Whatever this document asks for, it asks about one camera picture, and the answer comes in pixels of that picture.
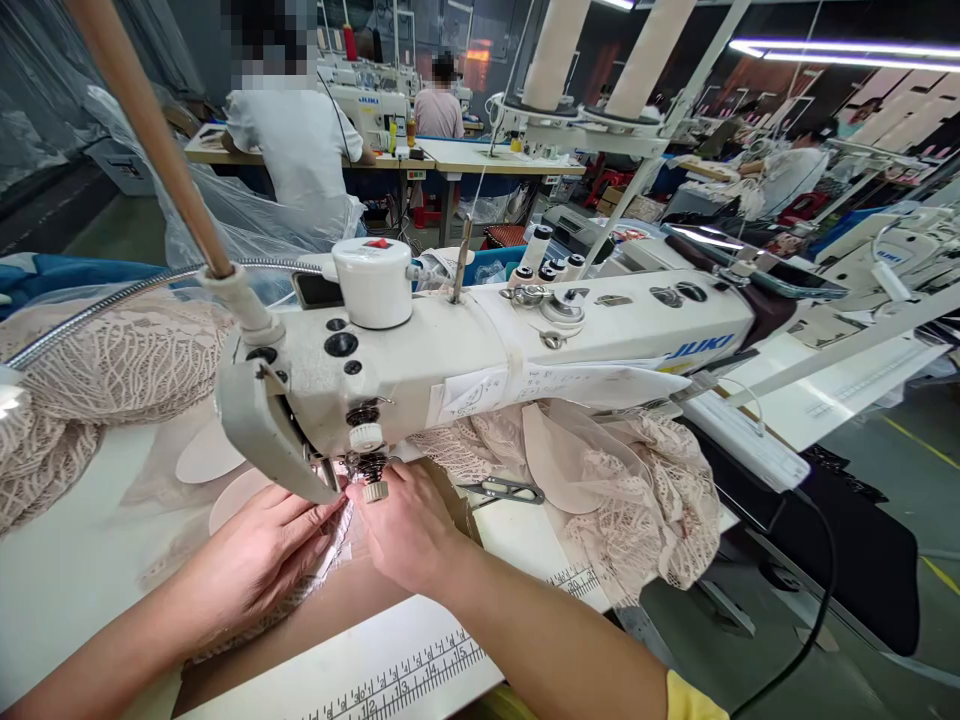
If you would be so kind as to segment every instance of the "scissors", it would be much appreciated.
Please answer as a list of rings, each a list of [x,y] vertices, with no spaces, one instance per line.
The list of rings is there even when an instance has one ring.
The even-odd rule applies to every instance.
[[[475,492],[478,495],[486,495],[495,500],[516,500],[531,505],[542,505],[544,501],[543,490],[526,483],[514,482],[506,478],[498,478],[490,475],[484,480],[472,485],[458,485],[461,490]]]

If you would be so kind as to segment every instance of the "worker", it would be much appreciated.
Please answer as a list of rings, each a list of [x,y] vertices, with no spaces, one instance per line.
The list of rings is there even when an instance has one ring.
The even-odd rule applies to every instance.
[[[223,147],[231,153],[258,147],[277,202],[302,210],[310,234],[333,241],[362,236],[362,228],[347,227],[359,201],[347,195],[341,158],[373,165],[376,156],[336,102],[317,91],[310,54],[296,44],[301,34],[276,30],[276,23],[292,22],[277,2],[235,2],[234,44],[242,57],[262,59],[243,61],[244,89],[227,96]]]
[[[700,143],[696,154],[704,160],[730,157],[732,148],[729,147],[729,143],[735,142],[737,135],[750,127],[747,124],[747,118],[753,115],[759,107],[760,104],[757,102],[744,103],[738,107],[733,115],[720,123],[720,127],[714,130],[710,137]]]
[[[442,138],[463,137],[463,112],[453,94],[457,77],[453,56],[440,53],[433,60],[433,87],[423,88],[413,102],[417,135]]]
[[[827,118],[797,134],[789,150],[740,166],[741,175],[759,175],[763,190],[760,219],[773,219],[799,195],[812,191],[827,169],[823,144],[837,136],[837,121]]]
[[[864,123],[870,119],[874,113],[880,112],[883,105],[883,98],[870,98],[863,103],[850,118],[850,122],[839,121],[837,127],[837,137],[846,140],[857,130],[863,127]]]
[[[512,698],[514,708],[529,708],[519,717],[726,718],[582,601],[461,535],[422,469],[394,461],[383,481],[387,497],[370,505],[359,485],[346,489],[363,516],[374,566],[456,617],[519,696]],[[262,490],[173,577],[97,633],[4,720],[117,718],[164,673],[276,605],[326,548],[328,538],[318,532],[336,507],[315,506],[276,485]]]

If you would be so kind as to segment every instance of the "paper note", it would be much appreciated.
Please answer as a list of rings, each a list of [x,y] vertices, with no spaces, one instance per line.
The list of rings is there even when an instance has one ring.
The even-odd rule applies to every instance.
[[[666,397],[690,384],[686,378],[654,371],[664,358],[604,363],[527,363],[510,378],[506,365],[449,378],[437,393],[430,425],[496,410],[518,402],[561,398],[597,410],[619,410]]]

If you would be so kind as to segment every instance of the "white shirt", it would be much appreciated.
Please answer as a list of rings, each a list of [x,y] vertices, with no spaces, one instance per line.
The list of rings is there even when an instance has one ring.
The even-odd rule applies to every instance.
[[[463,137],[463,111],[460,101],[448,90],[424,88],[413,102],[417,135]]]
[[[796,148],[768,155],[763,161],[763,211],[773,218],[798,195],[813,190],[827,169],[829,155],[818,148]]]
[[[305,211],[321,237],[353,237],[359,201],[347,195],[340,158],[359,160],[363,138],[336,103],[316,90],[235,90],[227,101],[233,142],[259,146],[277,202]]]

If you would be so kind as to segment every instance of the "knob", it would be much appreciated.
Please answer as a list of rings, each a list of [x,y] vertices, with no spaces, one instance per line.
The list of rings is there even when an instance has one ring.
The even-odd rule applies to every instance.
[[[350,430],[350,447],[354,452],[373,452],[383,445],[379,423],[364,423]]]
[[[390,486],[383,482],[372,482],[363,486],[363,501],[367,504],[383,500],[390,492]]]

